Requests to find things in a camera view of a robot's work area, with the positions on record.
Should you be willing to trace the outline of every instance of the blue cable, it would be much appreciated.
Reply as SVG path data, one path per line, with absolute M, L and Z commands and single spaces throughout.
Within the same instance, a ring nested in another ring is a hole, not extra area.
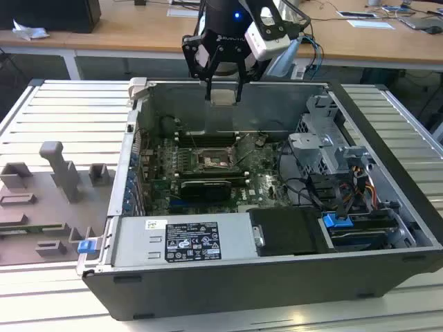
M 309 43 L 312 44 L 312 47 L 314 47 L 314 51 L 315 51 L 317 59 L 318 59 L 318 64 L 316 65 L 316 69 L 311 76 L 311 80 L 312 80 L 314 78 L 314 76 L 317 74 L 318 70 L 320 69 L 321 64 L 323 63 L 323 58 L 321 56 L 321 51 L 320 51 L 320 48 L 318 47 L 318 44 L 312 38 L 310 38 L 308 36 L 303 36 L 303 39 L 306 39 Z

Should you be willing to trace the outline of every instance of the sticker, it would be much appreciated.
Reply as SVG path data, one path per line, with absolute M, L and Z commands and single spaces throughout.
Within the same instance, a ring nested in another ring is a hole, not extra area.
M 217 223 L 175 223 L 165 228 L 168 263 L 222 259 Z
M 145 222 L 146 230 L 164 230 L 168 220 L 166 219 L 147 219 Z

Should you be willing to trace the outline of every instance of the desk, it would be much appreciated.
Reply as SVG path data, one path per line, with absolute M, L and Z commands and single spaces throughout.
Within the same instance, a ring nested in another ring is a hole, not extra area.
M 366 0 L 331 0 L 340 10 L 365 11 Z M 398 0 L 384 1 L 398 4 Z M 59 55 L 64 58 L 72 80 L 80 80 L 75 58 L 133 57 L 183 59 L 181 37 L 192 33 L 195 19 L 168 17 L 168 5 L 132 1 L 100 0 L 102 19 L 91 34 L 51 33 L 48 39 L 25 41 L 10 31 L 0 31 L 0 47 L 7 53 Z M 435 3 L 414 3 L 418 10 L 435 10 Z M 308 1 L 301 5 L 317 19 L 339 17 L 326 3 Z M 395 30 L 353 28 L 346 21 L 313 21 L 317 41 L 325 49 L 324 65 L 377 68 L 443 70 L 443 34 L 414 31 L 394 19 Z M 309 61 L 310 45 L 302 45 L 298 61 Z

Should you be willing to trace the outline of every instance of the warning label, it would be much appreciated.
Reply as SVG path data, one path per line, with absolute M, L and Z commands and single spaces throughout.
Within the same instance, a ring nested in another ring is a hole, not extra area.
M 217 223 L 167 224 L 165 243 L 168 263 L 222 258 Z

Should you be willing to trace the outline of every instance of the black computer case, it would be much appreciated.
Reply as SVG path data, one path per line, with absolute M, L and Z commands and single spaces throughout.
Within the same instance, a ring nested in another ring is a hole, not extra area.
M 100 20 L 99 0 L 0 0 L 0 29 L 13 28 L 12 20 L 49 31 L 91 33 Z

